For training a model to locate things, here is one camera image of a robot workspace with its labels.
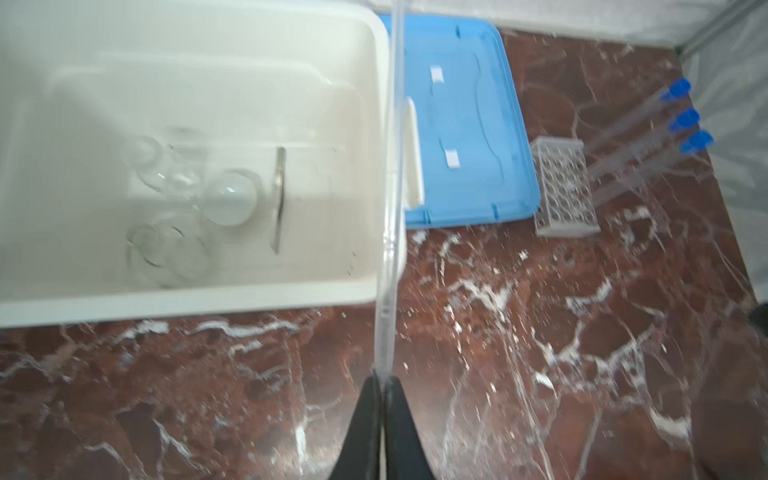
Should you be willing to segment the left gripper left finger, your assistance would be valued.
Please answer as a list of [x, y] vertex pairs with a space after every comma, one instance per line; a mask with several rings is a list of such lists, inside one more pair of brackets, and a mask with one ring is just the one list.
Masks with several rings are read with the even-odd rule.
[[381, 387], [369, 375], [355, 405], [349, 428], [330, 480], [376, 480], [380, 474]]

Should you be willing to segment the small clear glass beaker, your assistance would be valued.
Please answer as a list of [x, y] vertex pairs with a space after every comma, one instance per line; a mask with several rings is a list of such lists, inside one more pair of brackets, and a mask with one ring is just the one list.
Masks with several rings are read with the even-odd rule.
[[205, 181], [205, 135], [187, 127], [168, 127], [154, 135], [132, 135], [121, 157], [138, 179], [175, 203], [192, 202]]

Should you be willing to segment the glass stirring rod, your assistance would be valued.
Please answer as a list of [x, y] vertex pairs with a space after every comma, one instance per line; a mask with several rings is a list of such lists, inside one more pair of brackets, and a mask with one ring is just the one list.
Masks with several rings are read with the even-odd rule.
[[397, 326], [397, 298], [403, 236], [404, 44], [407, 3], [394, 1], [391, 11], [390, 62], [386, 110], [385, 211], [382, 261], [377, 282], [374, 370], [381, 380], [392, 376]]

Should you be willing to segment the blue capped test tube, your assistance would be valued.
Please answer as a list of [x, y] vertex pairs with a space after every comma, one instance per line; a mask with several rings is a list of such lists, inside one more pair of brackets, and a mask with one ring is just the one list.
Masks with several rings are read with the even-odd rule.
[[713, 142], [714, 138], [707, 130], [700, 130], [687, 139], [670, 145], [633, 165], [630, 165], [630, 162], [636, 159], [635, 155], [630, 157], [625, 155], [624, 158], [611, 162], [601, 161], [588, 169], [588, 179], [597, 180], [607, 174], [614, 174], [615, 178], [593, 190], [591, 194], [593, 205], [599, 207], [624, 192], [640, 186], [667, 167], [672, 167], [703, 152]]
[[685, 77], [681, 77], [670, 86], [663, 87], [586, 143], [583, 153], [589, 155], [597, 152], [609, 140], [632, 129], [646, 118], [678, 103], [688, 95], [690, 90], [691, 82]]
[[664, 144], [697, 126], [699, 120], [700, 114], [694, 108], [681, 112], [663, 128], [649, 131], [639, 139], [599, 158], [587, 169], [587, 179], [595, 181], [606, 174], [623, 170], [631, 160], [640, 160], [658, 150]]

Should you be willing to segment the white plastic storage bin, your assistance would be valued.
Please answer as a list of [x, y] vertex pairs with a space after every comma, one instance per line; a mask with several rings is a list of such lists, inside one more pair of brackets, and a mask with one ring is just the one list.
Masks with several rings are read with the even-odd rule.
[[5, 1], [5, 328], [367, 303], [388, 26], [329, 1]]

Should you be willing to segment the clear test tube rack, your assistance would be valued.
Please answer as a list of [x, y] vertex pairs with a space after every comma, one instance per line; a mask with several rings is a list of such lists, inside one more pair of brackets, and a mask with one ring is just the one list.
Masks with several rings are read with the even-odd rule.
[[534, 215], [538, 237], [583, 238], [601, 231], [583, 146], [580, 140], [545, 136], [530, 143], [541, 193]]

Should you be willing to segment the white ceramic dish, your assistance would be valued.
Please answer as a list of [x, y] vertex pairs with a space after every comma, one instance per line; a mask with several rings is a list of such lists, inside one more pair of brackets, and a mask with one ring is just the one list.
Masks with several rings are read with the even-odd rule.
[[199, 206], [203, 217], [221, 227], [247, 224], [262, 203], [262, 178], [247, 169], [222, 170], [203, 186]]

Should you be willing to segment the clear glass flask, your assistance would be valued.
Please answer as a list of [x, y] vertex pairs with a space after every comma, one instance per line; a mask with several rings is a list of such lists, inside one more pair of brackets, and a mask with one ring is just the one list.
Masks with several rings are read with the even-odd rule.
[[164, 211], [126, 233], [126, 267], [138, 288], [200, 285], [216, 263], [210, 231], [195, 211]]

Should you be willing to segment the metal tweezers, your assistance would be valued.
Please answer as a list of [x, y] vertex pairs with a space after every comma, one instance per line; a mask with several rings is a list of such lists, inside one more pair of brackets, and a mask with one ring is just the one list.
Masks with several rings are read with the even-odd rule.
[[282, 225], [282, 211], [284, 204], [285, 191], [285, 170], [286, 170], [287, 150], [285, 147], [278, 147], [276, 151], [276, 165], [273, 176], [273, 231], [271, 239], [271, 248], [275, 254], [280, 250], [280, 236]]

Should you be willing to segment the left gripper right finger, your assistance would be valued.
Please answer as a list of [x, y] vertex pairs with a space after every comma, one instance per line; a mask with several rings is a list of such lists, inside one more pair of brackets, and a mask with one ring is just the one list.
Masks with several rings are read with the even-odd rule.
[[385, 478], [434, 480], [402, 383], [392, 376], [383, 393]]

